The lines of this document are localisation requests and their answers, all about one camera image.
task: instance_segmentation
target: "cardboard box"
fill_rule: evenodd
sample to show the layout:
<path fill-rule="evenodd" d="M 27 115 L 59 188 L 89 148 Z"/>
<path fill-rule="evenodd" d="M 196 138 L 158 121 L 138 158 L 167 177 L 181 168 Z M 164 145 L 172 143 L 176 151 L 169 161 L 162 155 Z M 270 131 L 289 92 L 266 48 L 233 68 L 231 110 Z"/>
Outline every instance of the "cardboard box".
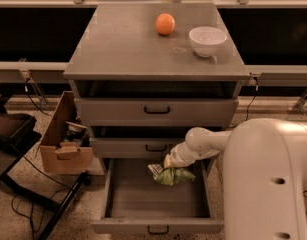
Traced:
<path fill-rule="evenodd" d="M 61 140 L 67 130 L 66 121 L 75 119 L 74 95 L 72 92 L 64 92 L 41 140 L 40 151 L 44 171 L 56 174 L 79 174 L 88 172 L 90 169 L 90 174 L 103 175 L 101 168 L 94 168 L 94 164 L 97 163 L 94 159 L 97 158 L 94 157 L 91 147 L 79 147 L 76 151 L 59 152 Z"/>

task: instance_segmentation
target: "gray cabinet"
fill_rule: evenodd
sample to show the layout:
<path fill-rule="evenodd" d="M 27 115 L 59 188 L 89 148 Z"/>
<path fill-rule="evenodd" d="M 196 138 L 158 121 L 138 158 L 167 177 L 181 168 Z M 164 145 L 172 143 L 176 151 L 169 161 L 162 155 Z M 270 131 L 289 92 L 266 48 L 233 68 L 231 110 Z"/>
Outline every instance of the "gray cabinet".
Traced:
<path fill-rule="evenodd" d="M 162 12 L 176 30 L 154 29 Z M 228 34 L 212 3 L 100 3 L 64 72 L 88 127 L 97 157 L 105 161 L 106 190 L 97 233 L 214 233 L 223 227 L 212 216 L 207 171 L 196 163 L 194 182 L 157 184 L 149 163 L 160 163 L 196 126 L 229 126 L 248 73 L 228 34 L 210 58 L 190 47 L 189 31 L 215 26 Z"/>

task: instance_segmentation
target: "drawer handle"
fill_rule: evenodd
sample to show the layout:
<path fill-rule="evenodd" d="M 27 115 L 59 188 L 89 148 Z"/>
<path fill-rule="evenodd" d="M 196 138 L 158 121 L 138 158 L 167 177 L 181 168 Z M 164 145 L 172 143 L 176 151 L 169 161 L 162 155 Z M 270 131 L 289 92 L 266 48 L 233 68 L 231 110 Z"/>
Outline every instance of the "drawer handle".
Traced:
<path fill-rule="evenodd" d="M 166 230 L 163 232 L 153 232 L 150 228 L 150 226 L 147 226 L 147 232 L 150 234 L 150 235 L 166 235 L 169 233 L 169 226 L 166 226 Z"/>
<path fill-rule="evenodd" d="M 146 114 L 168 114 L 170 113 L 170 111 L 171 111 L 170 107 L 167 107 L 165 111 L 149 111 L 147 107 L 144 107 L 144 112 Z"/>
<path fill-rule="evenodd" d="M 164 145 L 163 149 L 150 149 L 149 145 L 145 145 L 145 149 L 146 151 L 150 151 L 150 152 L 163 152 L 167 149 L 167 145 Z"/>

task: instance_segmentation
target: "closed drawer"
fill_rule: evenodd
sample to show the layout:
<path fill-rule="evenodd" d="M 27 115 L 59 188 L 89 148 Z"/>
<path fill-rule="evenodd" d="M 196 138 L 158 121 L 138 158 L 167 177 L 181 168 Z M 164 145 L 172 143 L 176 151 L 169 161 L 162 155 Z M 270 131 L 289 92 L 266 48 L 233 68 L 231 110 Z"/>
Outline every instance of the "closed drawer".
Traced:
<path fill-rule="evenodd" d="M 183 139 L 91 138 L 94 154 L 101 158 L 161 158 Z"/>
<path fill-rule="evenodd" d="M 227 127 L 238 101 L 232 99 L 76 99 L 87 126 Z"/>
<path fill-rule="evenodd" d="M 207 172 L 211 160 L 192 166 L 194 181 L 174 186 L 156 183 L 148 164 L 160 160 L 111 159 L 96 233 L 218 233 L 209 202 Z"/>

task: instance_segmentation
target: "orange ball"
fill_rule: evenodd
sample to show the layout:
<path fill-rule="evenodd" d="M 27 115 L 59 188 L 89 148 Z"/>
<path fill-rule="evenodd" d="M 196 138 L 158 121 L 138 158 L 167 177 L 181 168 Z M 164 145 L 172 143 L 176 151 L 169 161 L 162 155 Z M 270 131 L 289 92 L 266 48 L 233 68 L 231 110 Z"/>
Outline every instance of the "orange ball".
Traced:
<path fill-rule="evenodd" d="M 156 18 L 155 28 L 160 35 L 167 36 L 171 34 L 175 28 L 175 20 L 173 16 L 168 13 L 160 14 Z"/>

